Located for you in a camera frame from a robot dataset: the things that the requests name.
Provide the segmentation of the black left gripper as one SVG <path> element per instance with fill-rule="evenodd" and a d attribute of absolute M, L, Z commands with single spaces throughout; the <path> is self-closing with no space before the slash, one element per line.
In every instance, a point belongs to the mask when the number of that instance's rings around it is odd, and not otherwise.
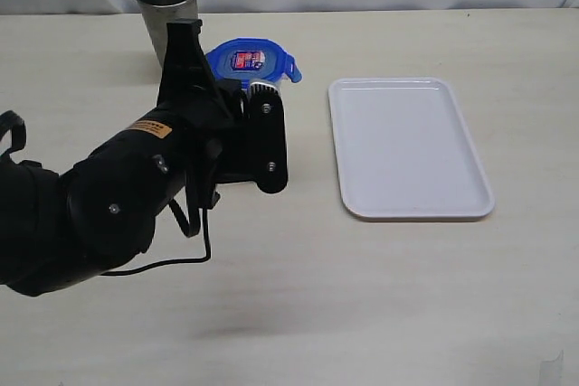
<path fill-rule="evenodd" d="M 216 80 L 199 41 L 202 26 L 200 19 L 167 24 L 157 95 L 157 119 L 183 119 L 185 191 L 212 194 L 218 184 L 252 182 L 279 193 L 289 180 L 282 98 L 248 100 L 238 80 Z"/>

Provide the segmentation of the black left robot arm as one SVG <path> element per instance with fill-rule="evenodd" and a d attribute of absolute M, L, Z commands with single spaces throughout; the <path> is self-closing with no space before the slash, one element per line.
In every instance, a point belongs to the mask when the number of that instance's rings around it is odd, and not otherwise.
<path fill-rule="evenodd" d="M 217 79 L 200 20 L 168 23 L 156 106 L 68 172 L 15 162 L 24 120 L 1 116 L 1 282 L 29 296 L 96 276 L 130 274 L 156 219 L 169 210 L 183 234 L 208 234 L 217 186 L 252 182 L 279 193 L 289 180 L 283 103 L 268 80 Z"/>

